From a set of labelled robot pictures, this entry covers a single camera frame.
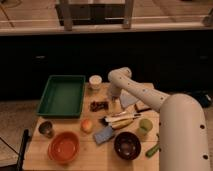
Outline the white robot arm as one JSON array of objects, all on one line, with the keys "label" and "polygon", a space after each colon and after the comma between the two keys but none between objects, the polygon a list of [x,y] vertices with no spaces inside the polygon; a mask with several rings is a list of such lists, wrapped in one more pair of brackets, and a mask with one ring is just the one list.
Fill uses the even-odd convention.
[{"label": "white robot arm", "polygon": [[118,98],[121,90],[159,114],[159,171],[211,171],[204,111],[193,97],[169,95],[131,79],[128,67],[108,73],[109,95]]}]

